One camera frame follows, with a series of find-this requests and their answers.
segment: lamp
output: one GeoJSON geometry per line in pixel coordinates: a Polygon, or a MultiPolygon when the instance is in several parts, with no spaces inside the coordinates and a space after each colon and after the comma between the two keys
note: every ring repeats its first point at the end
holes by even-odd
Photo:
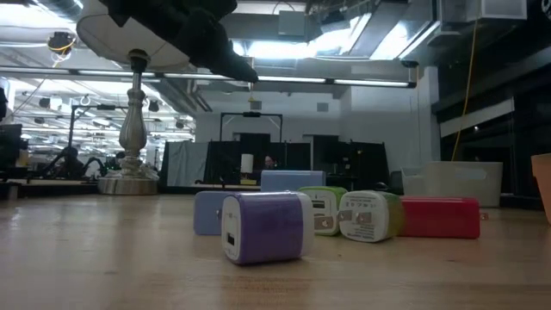
{"type": "Polygon", "coordinates": [[[99,190],[108,195],[157,194],[157,175],[142,166],[145,147],[142,77],[145,69],[178,71],[188,66],[255,83],[257,73],[233,50],[219,19],[237,7],[235,0],[89,0],[77,23],[78,37],[98,56],[130,65],[132,89],[119,142],[126,157],[121,172],[101,178],[99,190]]]}

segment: desk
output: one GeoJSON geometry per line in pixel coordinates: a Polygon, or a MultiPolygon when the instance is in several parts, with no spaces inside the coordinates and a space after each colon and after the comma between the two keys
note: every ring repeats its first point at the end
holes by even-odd
{"type": "MultiPolygon", "coordinates": [[[[193,184],[191,187],[201,188],[201,189],[222,189],[220,184],[193,184]]],[[[245,189],[248,191],[260,190],[260,186],[257,185],[226,185],[226,189],[235,189],[241,190],[245,189]]]]}
{"type": "Polygon", "coordinates": [[[0,309],[549,309],[542,212],[487,210],[480,240],[316,237],[238,267],[193,234],[193,196],[83,195],[0,208],[0,309]]]}

